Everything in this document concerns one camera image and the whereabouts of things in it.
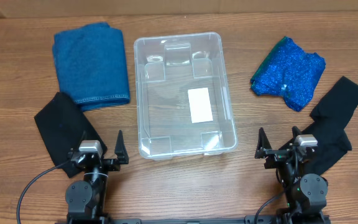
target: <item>wire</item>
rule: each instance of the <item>wire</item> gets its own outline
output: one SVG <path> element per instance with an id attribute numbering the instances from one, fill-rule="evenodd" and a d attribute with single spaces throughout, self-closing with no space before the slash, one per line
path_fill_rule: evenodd
<path id="1" fill-rule="evenodd" d="M 288 216 L 288 220 L 291 220 L 292 216 L 294 216 L 294 214 L 296 214 L 296 211 L 292 211 L 289 216 Z"/>
<path id="2" fill-rule="evenodd" d="M 275 200 L 279 199 L 285 192 L 286 190 L 283 190 L 282 192 L 280 192 L 278 195 L 272 197 L 271 199 L 269 199 L 267 202 L 265 202 L 256 212 L 255 214 L 255 218 L 254 218 L 254 224 L 256 224 L 258 222 L 258 216 L 259 213 L 270 203 L 274 202 Z"/>
<path id="3" fill-rule="evenodd" d="M 255 214 L 255 218 L 254 218 L 254 224 L 257 224 L 258 223 L 258 216 L 259 216 L 259 213 L 270 203 L 274 202 L 275 200 L 279 199 L 286 191 L 290 190 L 292 185 L 294 184 L 295 182 L 295 179 L 296 179 L 296 173 L 298 172 L 298 156 L 296 154 L 296 150 L 293 151 L 294 152 L 294 159 L 295 159 L 295 168 L 293 170 L 293 173 L 292 173 L 292 180 L 290 183 L 288 183 L 288 186 L 282 191 L 280 192 L 278 195 L 272 197 L 271 199 L 269 199 L 267 202 L 265 202 L 259 209 L 258 211 L 256 212 Z M 277 180 L 279 181 L 279 183 L 281 184 L 280 182 L 280 179 L 278 178 L 278 169 L 276 169 L 276 178 Z"/>
<path id="4" fill-rule="evenodd" d="M 282 184 L 280 178 L 278 177 L 278 169 L 277 168 L 276 168 L 276 178 L 277 178 L 278 183 Z"/>
<path id="5" fill-rule="evenodd" d="M 62 166 L 66 165 L 68 162 L 70 162 L 71 159 L 67 160 L 66 162 L 60 164 L 60 165 L 57 165 L 53 168 L 50 168 L 49 170 L 45 170 L 43 171 L 42 173 L 40 173 L 37 177 L 34 177 L 34 179 L 32 179 L 29 184 L 27 184 L 27 186 L 25 187 L 25 189 L 23 190 L 22 194 L 20 195 L 20 198 L 19 198 L 19 201 L 17 203 L 17 207 L 16 207 L 16 220 L 17 220 L 17 224 L 21 224 L 22 222 L 20 221 L 20 206 L 21 206 L 21 203 L 22 203 L 22 200 L 23 200 L 23 197 L 24 197 L 24 194 L 27 192 L 27 190 L 29 189 L 29 187 L 36 181 L 38 180 L 40 177 L 42 177 L 43 175 L 49 173 L 50 171 L 53 171 L 55 169 L 59 169 L 61 168 Z"/>

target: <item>metal bracket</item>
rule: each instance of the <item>metal bracket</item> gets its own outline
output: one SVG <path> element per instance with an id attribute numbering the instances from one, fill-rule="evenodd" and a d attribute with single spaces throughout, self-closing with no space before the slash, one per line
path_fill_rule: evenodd
<path id="1" fill-rule="evenodd" d="M 142 224 L 142 221 L 138 218 L 112 220 L 112 224 Z"/>
<path id="2" fill-rule="evenodd" d="M 245 224 L 255 224 L 254 223 L 255 215 L 247 215 L 244 219 Z M 273 224 L 276 219 L 275 215 L 258 215 L 257 224 Z"/>

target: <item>blue glitter fabric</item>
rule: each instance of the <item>blue glitter fabric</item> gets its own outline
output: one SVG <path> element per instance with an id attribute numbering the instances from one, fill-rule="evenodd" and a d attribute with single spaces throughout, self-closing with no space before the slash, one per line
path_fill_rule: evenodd
<path id="1" fill-rule="evenodd" d="M 313 98 L 325 68 L 324 58 L 306 53 L 284 37 L 251 78 L 251 89 L 258 96 L 282 96 L 289 108 L 301 111 Z"/>

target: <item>white label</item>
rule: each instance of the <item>white label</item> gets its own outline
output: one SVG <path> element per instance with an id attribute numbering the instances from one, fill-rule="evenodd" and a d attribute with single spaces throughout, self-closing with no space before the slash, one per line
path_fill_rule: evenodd
<path id="1" fill-rule="evenodd" d="M 191 122 L 199 123 L 212 121 L 211 102 L 208 88 L 188 90 Z"/>

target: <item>wooden table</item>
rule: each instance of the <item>wooden table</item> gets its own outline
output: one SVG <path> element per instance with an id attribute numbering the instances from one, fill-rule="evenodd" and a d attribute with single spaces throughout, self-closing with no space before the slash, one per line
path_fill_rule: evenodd
<path id="1" fill-rule="evenodd" d="M 115 16 L 0 20 L 0 223 L 16 223 L 23 188 L 53 166 L 34 122 L 59 90 L 52 58 L 53 35 L 92 22 L 108 21 L 124 33 L 132 101 L 86 112 L 113 155 L 124 131 L 130 164 L 109 178 L 106 211 L 114 218 L 214 218 L 253 214 L 280 191 L 273 170 L 254 159 L 264 127 L 273 147 L 291 137 L 291 127 L 312 122 L 319 99 L 343 75 L 358 83 L 358 12 L 256 13 L 191 16 Z M 188 156 L 151 161 L 138 152 L 133 43 L 139 37 L 215 31 L 221 35 L 236 119 L 238 148 L 221 156 Z M 327 67 L 312 102 L 300 113 L 281 98 L 256 97 L 249 80 L 271 48 L 287 35 Z M 324 174 L 329 180 L 325 214 L 334 223 L 358 223 L 358 108 L 346 133 L 353 151 Z M 67 214 L 68 179 L 56 170 L 25 195 L 23 223 L 54 223 Z M 285 201 L 273 203 L 274 213 Z"/>

